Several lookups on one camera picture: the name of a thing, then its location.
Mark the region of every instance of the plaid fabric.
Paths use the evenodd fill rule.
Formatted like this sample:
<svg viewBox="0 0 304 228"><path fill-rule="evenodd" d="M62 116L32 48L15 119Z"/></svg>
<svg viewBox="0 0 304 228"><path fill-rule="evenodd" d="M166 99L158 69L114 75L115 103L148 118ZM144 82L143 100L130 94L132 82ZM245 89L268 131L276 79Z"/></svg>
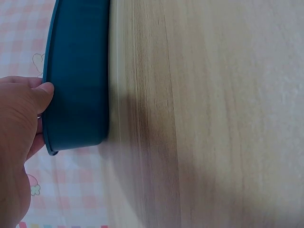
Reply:
<svg viewBox="0 0 304 228"><path fill-rule="evenodd" d="M0 1L0 77L41 77L54 4L55 0ZM106 225L99 156L96 147L55 157L43 148L33 156L26 163L32 200L24 221L35 223L39 216L39 221L45 218L52 224L55 217L57 225L67 225L89 216L94 224L83 226Z"/></svg>

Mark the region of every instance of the light wood table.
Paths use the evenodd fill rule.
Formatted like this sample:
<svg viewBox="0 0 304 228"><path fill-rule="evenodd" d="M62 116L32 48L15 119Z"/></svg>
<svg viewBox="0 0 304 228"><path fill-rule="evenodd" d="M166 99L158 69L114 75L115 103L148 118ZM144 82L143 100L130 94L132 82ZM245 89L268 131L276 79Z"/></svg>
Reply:
<svg viewBox="0 0 304 228"><path fill-rule="evenodd" d="M113 0L111 228L304 227L304 1Z"/></svg>

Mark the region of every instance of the blue plastic container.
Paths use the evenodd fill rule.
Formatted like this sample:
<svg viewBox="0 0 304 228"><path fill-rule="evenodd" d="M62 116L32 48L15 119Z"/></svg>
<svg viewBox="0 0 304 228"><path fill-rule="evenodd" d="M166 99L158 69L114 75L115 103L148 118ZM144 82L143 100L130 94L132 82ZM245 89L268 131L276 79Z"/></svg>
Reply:
<svg viewBox="0 0 304 228"><path fill-rule="evenodd" d="M108 135L110 0L57 0L43 82L54 98L42 115L48 153L98 145Z"/></svg>

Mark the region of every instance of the fingernail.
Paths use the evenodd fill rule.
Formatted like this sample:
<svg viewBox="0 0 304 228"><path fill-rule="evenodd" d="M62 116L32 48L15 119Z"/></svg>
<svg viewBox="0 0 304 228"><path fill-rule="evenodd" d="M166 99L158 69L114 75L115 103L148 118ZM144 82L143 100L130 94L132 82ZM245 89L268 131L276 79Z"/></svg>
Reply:
<svg viewBox="0 0 304 228"><path fill-rule="evenodd" d="M38 86L39 89L43 89L48 94L52 95L54 93L54 85L50 82L46 82Z"/></svg>

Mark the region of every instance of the hand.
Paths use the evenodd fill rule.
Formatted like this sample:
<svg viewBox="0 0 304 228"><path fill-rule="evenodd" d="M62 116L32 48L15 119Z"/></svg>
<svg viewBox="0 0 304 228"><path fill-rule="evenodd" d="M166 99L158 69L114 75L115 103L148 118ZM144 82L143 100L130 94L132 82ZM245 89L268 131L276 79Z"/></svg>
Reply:
<svg viewBox="0 0 304 228"><path fill-rule="evenodd" d="M30 205L24 163L44 146L38 119L53 98L51 83L41 78L0 79L0 222L15 227Z"/></svg>

